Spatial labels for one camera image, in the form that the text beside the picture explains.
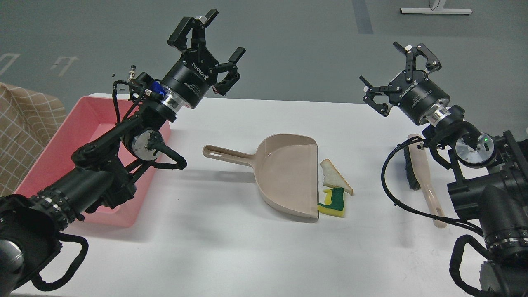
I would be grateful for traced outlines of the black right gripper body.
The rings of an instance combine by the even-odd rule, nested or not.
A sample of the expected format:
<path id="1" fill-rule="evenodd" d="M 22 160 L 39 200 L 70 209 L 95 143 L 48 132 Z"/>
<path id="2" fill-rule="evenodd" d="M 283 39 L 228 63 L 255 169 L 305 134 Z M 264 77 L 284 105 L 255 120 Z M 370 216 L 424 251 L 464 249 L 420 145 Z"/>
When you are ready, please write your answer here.
<path id="1" fill-rule="evenodd" d="M 450 96 L 432 82 L 424 70 L 413 71 L 411 80 L 407 80 L 407 74 L 402 71 L 389 84 L 396 89 L 389 94 L 389 102 L 416 125 L 428 122 L 426 114 L 432 107 L 447 107 L 450 102 Z"/>

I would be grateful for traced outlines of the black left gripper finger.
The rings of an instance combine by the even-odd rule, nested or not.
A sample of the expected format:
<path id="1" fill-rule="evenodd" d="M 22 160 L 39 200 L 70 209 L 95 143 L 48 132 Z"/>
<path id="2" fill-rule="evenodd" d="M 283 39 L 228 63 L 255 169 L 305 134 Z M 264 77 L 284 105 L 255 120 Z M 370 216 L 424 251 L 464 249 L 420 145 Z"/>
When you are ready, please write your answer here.
<path id="1" fill-rule="evenodd" d="M 183 17 L 177 28 L 169 36 L 167 44 L 181 53 L 185 53 L 188 50 L 205 49 L 205 29 L 218 14 L 219 11 L 210 10 L 204 16 Z"/>
<path id="2" fill-rule="evenodd" d="M 220 82 L 216 82 L 213 86 L 213 92 L 218 95 L 226 95 L 226 93 L 239 81 L 240 74 L 238 73 L 237 63 L 245 54 L 244 47 L 238 47 L 226 63 L 220 63 L 210 69 L 211 74 L 226 73 L 226 77 Z"/>

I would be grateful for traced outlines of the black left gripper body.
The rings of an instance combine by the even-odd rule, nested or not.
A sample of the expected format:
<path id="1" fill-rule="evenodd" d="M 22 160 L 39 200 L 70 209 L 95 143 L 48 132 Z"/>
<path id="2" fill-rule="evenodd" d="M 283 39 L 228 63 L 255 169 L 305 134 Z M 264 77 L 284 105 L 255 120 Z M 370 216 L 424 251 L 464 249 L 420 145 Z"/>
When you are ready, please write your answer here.
<path id="1" fill-rule="evenodd" d="M 210 69 L 219 64 L 206 49 L 187 49 L 168 73 L 161 79 L 161 85 L 175 92 L 185 101 L 188 108 L 195 109 L 209 88 L 217 82 L 217 74 Z"/>

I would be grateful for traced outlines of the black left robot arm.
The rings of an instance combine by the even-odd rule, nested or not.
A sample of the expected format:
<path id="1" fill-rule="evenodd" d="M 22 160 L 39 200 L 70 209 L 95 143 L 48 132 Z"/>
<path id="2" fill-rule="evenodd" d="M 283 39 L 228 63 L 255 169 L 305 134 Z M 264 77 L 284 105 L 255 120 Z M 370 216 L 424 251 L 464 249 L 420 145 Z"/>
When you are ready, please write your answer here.
<path id="1" fill-rule="evenodd" d="M 181 107 L 194 109 L 208 90 L 225 95 L 240 79 L 238 47 L 220 63 L 206 47 L 205 30 L 217 17 L 184 17 L 169 36 L 181 53 L 163 79 L 147 73 L 113 83 L 116 124 L 71 156 L 74 168 L 32 197 L 1 198 L 1 295 L 32 282 L 40 291 L 68 283 L 87 255 L 87 239 L 64 233 L 83 213 L 115 208 L 131 200 L 136 182 L 149 169 L 182 170 L 183 156 L 166 145 L 160 129 Z"/>

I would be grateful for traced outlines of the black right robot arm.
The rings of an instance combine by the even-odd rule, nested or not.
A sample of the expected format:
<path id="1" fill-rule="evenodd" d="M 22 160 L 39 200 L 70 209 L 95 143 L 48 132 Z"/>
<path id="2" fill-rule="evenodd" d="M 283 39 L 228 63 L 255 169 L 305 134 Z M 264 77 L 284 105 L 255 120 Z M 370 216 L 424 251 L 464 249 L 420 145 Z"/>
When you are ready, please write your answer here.
<path id="1" fill-rule="evenodd" d="M 387 86 L 372 86 L 364 77 L 363 100 L 387 117 L 398 107 L 416 125 L 426 125 L 421 136 L 409 137 L 386 158 L 381 169 L 382 188 L 394 205 L 477 233 L 454 243 L 449 273 L 454 283 L 473 297 L 526 297 L 527 295 L 527 141 L 516 141 L 507 130 L 492 137 L 464 118 L 464 109 L 449 106 L 450 96 L 429 74 L 441 69 L 439 59 L 426 47 L 394 47 L 405 58 L 405 68 Z M 432 158 L 454 173 L 447 190 L 457 218 L 439 210 L 418 211 L 396 197 L 385 181 L 385 171 L 397 152 L 404 150 L 407 179 L 412 189 L 424 188 L 419 162 L 411 148 L 426 148 Z"/>

